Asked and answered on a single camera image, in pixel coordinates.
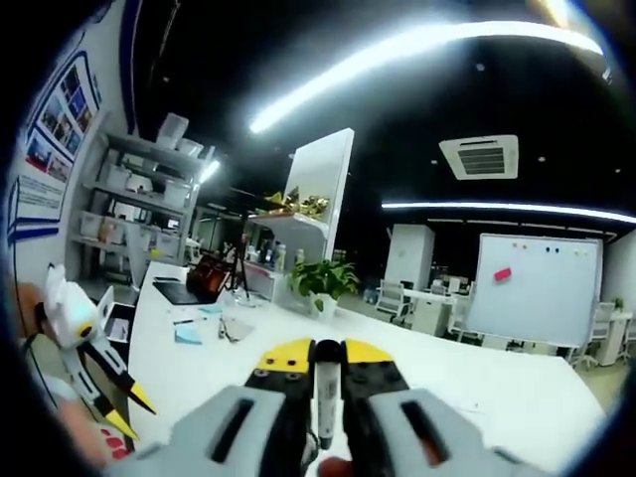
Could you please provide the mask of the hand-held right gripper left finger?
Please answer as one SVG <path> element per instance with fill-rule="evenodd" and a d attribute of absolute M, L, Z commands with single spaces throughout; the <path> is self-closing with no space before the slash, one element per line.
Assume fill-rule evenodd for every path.
<path fill-rule="evenodd" d="M 317 457 L 312 430 L 315 342 L 267 351 L 241 386 L 180 418 L 165 444 L 110 464 L 108 476 L 303 476 Z"/>

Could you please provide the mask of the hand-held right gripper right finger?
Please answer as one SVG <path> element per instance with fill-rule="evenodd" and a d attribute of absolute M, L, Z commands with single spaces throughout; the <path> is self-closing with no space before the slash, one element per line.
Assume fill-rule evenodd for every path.
<path fill-rule="evenodd" d="M 362 341 L 342 342 L 343 428 L 356 476 L 545 476 L 485 445 L 479 428 L 425 389 L 394 359 Z"/>

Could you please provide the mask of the person's right hand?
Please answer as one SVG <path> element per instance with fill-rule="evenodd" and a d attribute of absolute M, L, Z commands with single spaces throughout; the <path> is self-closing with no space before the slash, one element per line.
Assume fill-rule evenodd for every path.
<path fill-rule="evenodd" d="M 354 477 L 353 462 L 340 457 L 328 457 L 318 466 L 319 477 Z"/>

